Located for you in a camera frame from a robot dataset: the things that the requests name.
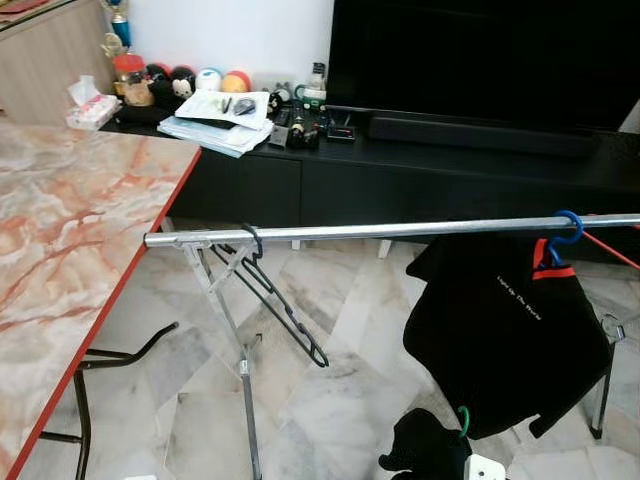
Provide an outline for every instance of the blue hanger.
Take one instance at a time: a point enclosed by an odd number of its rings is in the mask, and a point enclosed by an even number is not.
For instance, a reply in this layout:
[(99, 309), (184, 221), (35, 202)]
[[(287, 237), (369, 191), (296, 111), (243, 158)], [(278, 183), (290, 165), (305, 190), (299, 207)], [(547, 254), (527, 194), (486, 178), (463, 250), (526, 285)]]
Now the blue hanger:
[(553, 216), (567, 217), (572, 220), (574, 225), (576, 226), (576, 233), (574, 233), (572, 236), (553, 237), (551, 240), (549, 240), (549, 243), (547, 243), (547, 250), (549, 250), (551, 258), (553, 259), (553, 265), (558, 266), (562, 265), (563, 262), (560, 258), (560, 255), (556, 251), (556, 245), (573, 245), (574, 243), (576, 243), (578, 240), (580, 240), (580, 237), (582, 237), (582, 233), (584, 232), (584, 225), (582, 225), (582, 220), (580, 220), (580, 217), (570, 210), (558, 210), (553, 214)]

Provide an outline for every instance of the black metal table leg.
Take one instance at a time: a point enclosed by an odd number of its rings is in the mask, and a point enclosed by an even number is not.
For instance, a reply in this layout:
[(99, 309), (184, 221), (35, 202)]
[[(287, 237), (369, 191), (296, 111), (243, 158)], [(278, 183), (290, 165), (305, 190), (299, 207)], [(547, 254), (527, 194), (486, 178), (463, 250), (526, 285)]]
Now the black metal table leg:
[(80, 444), (80, 456), (78, 458), (78, 467), (76, 468), (76, 480), (84, 480), (85, 478), (87, 473), (87, 464), (89, 461), (89, 450), (91, 448), (91, 415), (89, 413), (87, 389), (84, 384), (84, 371), (131, 365), (144, 357), (158, 342), (158, 340), (170, 331), (178, 328), (178, 326), (179, 323), (174, 322), (171, 325), (164, 327), (162, 330), (159, 330), (136, 353), (113, 352), (111, 350), (100, 350), (95, 348), (87, 350), (87, 355), (113, 358), (114, 360), (84, 360), (80, 362), (80, 365), (78, 365), (78, 368), (73, 374), (73, 386), (75, 388), (76, 402), (78, 404), (78, 414), (80, 415), (80, 436), (45, 431), (40, 433), (40, 438), (44, 440)]

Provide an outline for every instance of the white wall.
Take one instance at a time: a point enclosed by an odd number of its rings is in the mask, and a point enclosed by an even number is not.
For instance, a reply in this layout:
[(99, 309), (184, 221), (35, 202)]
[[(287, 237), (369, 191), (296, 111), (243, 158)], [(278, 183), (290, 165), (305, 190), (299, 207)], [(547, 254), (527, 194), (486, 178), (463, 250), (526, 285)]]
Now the white wall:
[(303, 83), (328, 63), (333, 0), (131, 0), (133, 48), (147, 63), (279, 74)]

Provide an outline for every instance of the papers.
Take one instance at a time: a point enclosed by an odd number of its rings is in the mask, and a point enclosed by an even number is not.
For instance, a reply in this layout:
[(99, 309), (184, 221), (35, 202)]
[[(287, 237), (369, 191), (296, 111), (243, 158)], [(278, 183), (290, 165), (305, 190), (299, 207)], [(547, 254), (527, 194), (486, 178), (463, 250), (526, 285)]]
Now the papers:
[(239, 158), (266, 140), (272, 128), (273, 122), (266, 118), (262, 119), (261, 128), (258, 130), (241, 125), (225, 130), (177, 117), (169, 117), (158, 125), (158, 131), (162, 133), (182, 140), (190, 140), (234, 158)]
[[(244, 99), (253, 101), (255, 110), (244, 115), (235, 114), (234, 108)], [(196, 90), (176, 111), (176, 117), (227, 120), (253, 130), (261, 130), (267, 118), (268, 103), (268, 92), (224, 93)]]

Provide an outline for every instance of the metal clothes rack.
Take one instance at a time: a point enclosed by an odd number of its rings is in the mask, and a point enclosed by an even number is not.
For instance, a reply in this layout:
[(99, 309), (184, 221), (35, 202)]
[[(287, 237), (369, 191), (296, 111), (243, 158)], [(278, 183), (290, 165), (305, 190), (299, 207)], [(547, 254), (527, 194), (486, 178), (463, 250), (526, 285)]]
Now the metal clothes rack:
[[(640, 214), (589, 215), (580, 217), (585, 229), (598, 227), (628, 227), (640, 225)], [(147, 247), (174, 247), (183, 251), (200, 285), (238, 355), (239, 374), (242, 379), (247, 417), (247, 430), (251, 452), (254, 480), (260, 480), (262, 473), (258, 454), (255, 417), (251, 392), (251, 351), (256, 339), (243, 342), (231, 313), (222, 295), (222, 287), (242, 266), (243, 259), (252, 251), (253, 243), (261, 241), (329, 240), (349, 238), (391, 238), (450, 233), (497, 232), (497, 231), (539, 231), (572, 228), (573, 222), (566, 217), (514, 218), (497, 220), (466, 220), (426, 223), (400, 223), (381, 225), (347, 225), (335, 227), (265, 228), (247, 230), (203, 230), (185, 232), (150, 233), (145, 236)], [(214, 278), (204, 250), (215, 245), (243, 244), (226, 262), (221, 275)], [(599, 388), (600, 405), (596, 405), (591, 431), (594, 436), (602, 432), (606, 390), (609, 375), (601, 381)]]

